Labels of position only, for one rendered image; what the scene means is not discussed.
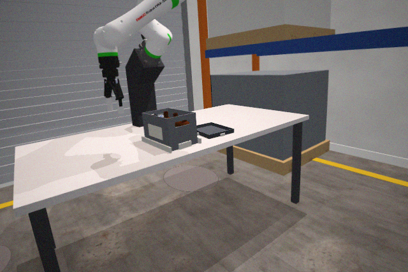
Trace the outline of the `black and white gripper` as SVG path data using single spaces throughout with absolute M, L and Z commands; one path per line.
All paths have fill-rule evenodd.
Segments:
M 103 78 L 106 78 L 107 76 L 109 76 L 109 78 L 104 79 L 104 82 L 105 82 L 104 96 L 106 97 L 107 110 L 108 111 L 113 110 L 112 96 L 111 96 L 112 89 L 113 89 L 113 92 L 116 97 L 115 100 L 117 100 L 118 114 L 124 113 L 124 105 L 123 105 L 123 100 L 122 100 L 122 98 L 124 98 L 124 95 L 120 87 L 119 79 L 115 78 L 116 76 L 119 75 L 118 69 L 102 70 L 102 75 L 103 75 Z

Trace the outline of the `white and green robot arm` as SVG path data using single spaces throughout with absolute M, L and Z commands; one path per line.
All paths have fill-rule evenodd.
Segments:
M 183 1 L 185 0 L 138 0 L 135 8 L 97 28 L 94 42 L 99 68 L 119 68 L 122 62 L 119 62 L 117 48 L 125 45 L 138 31 L 143 39 L 142 44 L 139 44 L 141 60 L 150 66 L 157 66 L 172 40 L 172 34 L 156 18 Z

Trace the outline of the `grey divided crate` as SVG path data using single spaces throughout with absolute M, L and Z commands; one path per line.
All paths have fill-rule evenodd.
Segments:
M 151 114 L 163 114 L 168 111 L 168 117 L 158 117 Z M 173 113 L 178 113 L 173 117 Z M 160 110 L 148 111 L 142 117 L 143 129 L 146 138 L 171 147 L 171 150 L 178 150 L 179 143 L 190 141 L 192 145 L 198 143 L 196 112 L 164 108 Z M 189 124 L 175 127 L 175 122 L 187 120 Z

